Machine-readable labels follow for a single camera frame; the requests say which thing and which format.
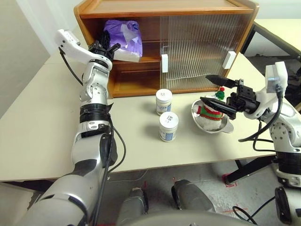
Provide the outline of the grey rounded leg cover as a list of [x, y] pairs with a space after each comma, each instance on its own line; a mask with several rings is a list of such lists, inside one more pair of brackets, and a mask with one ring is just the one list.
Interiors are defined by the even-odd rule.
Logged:
[[149, 203], [147, 194], [140, 187], [131, 189], [128, 197], [122, 202], [116, 226], [121, 226], [126, 222], [138, 218], [148, 213]]
[[215, 212], [211, 200], [194, 183], [182, 179], [171, 188], [172, 197], [179, 210], [200, 210]]

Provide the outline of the wooden cabinet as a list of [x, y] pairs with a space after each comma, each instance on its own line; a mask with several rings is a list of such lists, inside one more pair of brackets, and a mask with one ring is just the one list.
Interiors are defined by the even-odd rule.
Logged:
[[[137, 63], [115, 60], [109, 78], [112, 97], [217, 91], [206, 75], [227, 76], [228, 51], [241, 50], [259, 4], [252, 0], [83, 0], [74, 15], [88, 45], [108, 20], [136, 21], [143, 56]], [[161, 55], [168, 54], [168, 72]]]

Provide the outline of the metal bowl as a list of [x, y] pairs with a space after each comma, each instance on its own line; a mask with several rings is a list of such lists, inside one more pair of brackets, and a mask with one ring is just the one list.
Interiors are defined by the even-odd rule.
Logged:
[[192, 104], [191, 114], [195, 124], [206, 133], [232, 133], [234, 130], [227, 115], [207, 106], [200, 99]]

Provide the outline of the black table leg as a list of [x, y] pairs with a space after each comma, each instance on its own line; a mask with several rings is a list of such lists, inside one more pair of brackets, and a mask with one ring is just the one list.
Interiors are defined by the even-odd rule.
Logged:
[[276, 159], [276, 155], [257, 157], [250, 162], [243, 160], [235, 160], [238, 169], [230, 174], [224, 174], [222, 180], [226, 185], [231, 185], [233, 182], [248, 176], [262, 168], [270, 165]]

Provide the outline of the beige table with black frame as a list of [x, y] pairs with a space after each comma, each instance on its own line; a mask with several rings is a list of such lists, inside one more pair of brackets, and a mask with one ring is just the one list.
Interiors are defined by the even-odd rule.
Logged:
[[301, 73], [301, 19], [255, 19], [240, 52], [297, 61]]

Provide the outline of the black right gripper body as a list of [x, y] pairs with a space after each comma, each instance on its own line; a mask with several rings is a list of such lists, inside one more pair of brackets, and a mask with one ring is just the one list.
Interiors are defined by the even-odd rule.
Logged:
[[235, 80], [232, 87], [237, 87], [226, 99], [227, 105], [233, 107], [236, 112], [254, 113], [260, 102], [256, 100], [253, 89], [244, 85], [244, 80]]

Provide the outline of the white plastic bottle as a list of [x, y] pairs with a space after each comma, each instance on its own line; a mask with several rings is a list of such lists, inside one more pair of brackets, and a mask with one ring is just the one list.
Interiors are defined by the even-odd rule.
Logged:
[[164, 112], [159, 118], [159, 137], [170, 142], [176, 138], [179, 118], [173, 112]]
[[168, 89], [160, 89], [156, 92], [156, 112], [161, 115], [171, 111], [173, 94]]

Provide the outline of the plush snowman toy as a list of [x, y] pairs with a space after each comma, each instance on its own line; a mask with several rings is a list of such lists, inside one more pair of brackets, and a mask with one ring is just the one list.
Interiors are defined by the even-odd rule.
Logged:
[[207, 131], [219, 130], [224, 118], [224, 113], [214, 110], [206, 104], [195, 104], [193, 111], [198, 124]]

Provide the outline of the grey curved torso shell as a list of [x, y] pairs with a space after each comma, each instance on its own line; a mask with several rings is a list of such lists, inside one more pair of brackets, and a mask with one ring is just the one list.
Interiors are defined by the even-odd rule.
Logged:
[[196, 211], [170, 210], [144, 214], [133, 219], [126, 219], [116, 226], [257, 226], [247, 221], [223, 214]]

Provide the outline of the purple box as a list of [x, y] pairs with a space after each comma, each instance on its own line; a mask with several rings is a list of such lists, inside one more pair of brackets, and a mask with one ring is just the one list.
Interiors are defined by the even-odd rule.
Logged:
[[139, 62], [143, 56], [142, 35], [136, 21], [108, 20], [104, 29], [110, 37], [109, 48], [119, 44], [113, 51], [113, 59], [127, 62]]

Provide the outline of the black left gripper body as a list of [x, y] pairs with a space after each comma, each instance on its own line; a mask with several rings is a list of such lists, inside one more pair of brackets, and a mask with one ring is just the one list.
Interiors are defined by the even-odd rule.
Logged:
[[102, 55], [108, 58], [110, 61], [112, 61], [114, 54], [108, 51], [109, 47], [110, 47], [110, 42], [108, 40], [105, 41], [95, 40], [91, 45], [88, 46], [88, 51], [98, 55]]

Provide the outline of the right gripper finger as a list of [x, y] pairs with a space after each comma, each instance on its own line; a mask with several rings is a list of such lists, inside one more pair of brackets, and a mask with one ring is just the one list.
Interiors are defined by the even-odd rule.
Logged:
[[225, 86], [227, 88], [236, 87], [236, 81], [219, 75], [206, 75], [206, 78], [215, 85]]
[[231, 120], [236, 119], [236, 108], [230, 105], [227, 105], [221, 100], [208, 97], [200, 97], [200, 100], [207, 106], [213, 108], [216, 111], [226, 114]]

